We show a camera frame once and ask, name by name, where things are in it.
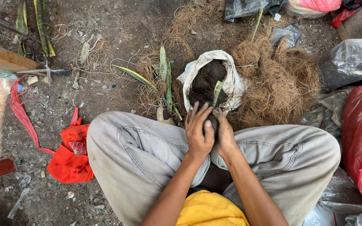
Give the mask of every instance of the gray pants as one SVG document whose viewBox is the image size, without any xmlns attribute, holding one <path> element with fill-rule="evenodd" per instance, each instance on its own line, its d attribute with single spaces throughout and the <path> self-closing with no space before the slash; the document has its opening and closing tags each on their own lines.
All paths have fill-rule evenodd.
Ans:
<svg viewBox="0 0 362 226">
<path fill-rule="evenodd" d="M 340 148 L 315 127 L 279 125 L 234 133 L 240 150 L 290 226 L 299 226 L 340 162 Z M 130 113 L 111 111 L 88 129 L 90 165 L 118 219 L 140 225 L 188 151 L 185 130 Z M 213 162 L 227 169 L 215 150 L 196 173 L 198 186 Z M 222 194 L 244 210 L 237 188 Z"/>
</svg>

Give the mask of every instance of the yellow shirt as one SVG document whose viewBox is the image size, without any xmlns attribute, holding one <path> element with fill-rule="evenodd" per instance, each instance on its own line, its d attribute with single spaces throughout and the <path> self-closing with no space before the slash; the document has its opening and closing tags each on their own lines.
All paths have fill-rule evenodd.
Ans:
<svg viewBox="0 0 362 226">
<path fill-rule="evenodd" d="M 243 211 L 227 198 L 205 190 L 185 199 L 176 226 L 249 226 Z"/>
</svg>

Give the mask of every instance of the person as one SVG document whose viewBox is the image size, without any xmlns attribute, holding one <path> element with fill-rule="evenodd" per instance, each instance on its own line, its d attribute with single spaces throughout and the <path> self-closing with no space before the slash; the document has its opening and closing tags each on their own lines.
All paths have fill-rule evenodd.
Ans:
<svg viewBox="0 0 362 226">
<path fill-rule="evenodd" d="M 233 132 L 221 110 L 198 105 L 185 129 L 118 111 L 92 121 L 90 166 L 118 219 L 125 226 L 301 225 L 339 165 L 336 139 L 298 125 Z M 218 141 L 205 121 L 211 112 Z"/>
</svg>

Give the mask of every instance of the plastic lid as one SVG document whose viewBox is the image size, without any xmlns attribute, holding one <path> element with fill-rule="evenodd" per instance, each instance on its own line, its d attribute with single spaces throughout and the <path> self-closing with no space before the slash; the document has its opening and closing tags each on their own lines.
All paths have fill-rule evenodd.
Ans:
<svg viewBox="0 0 362 226">
<path fill-rule="evenodd" d="M 10 79 L 10 80 L 19 80 L 18 77 L 16 77 L 16 75 L 12 72 L 4 72 L 4 71 L 0 71 L 0 78 L 2 79 Z"/>
</svg>

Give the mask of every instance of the hand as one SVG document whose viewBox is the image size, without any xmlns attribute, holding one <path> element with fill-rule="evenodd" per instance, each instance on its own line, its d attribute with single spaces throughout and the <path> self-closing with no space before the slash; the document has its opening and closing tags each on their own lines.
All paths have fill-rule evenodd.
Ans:
<svg viewBox="0 0 362 226">
<path fill-rule="evenodd" d="M 194 108 L 190 111 L 185 119 L 185 134 L 189 144 L 188 153 L 195 158 L 204 160 L 212 150 L 214 144 L 214 130 L 209 120 L 205 119 L 212 111 L 209 103 L 205 103 L 198 111 L 199 102 L 194 104 Z"/>
<path fill-rule="evenodd" d="M 218 143 L 216 144 L 218 146 L 218 153 L 222 158 L 225 158 L 227 154 L 236 150 L 239 151 L 240 148 L 234 139 L 233 128 L 230 126 L 222 110 L 220 108 L 214 109 L 212 114 L 219 122 Z"/>
</svg>

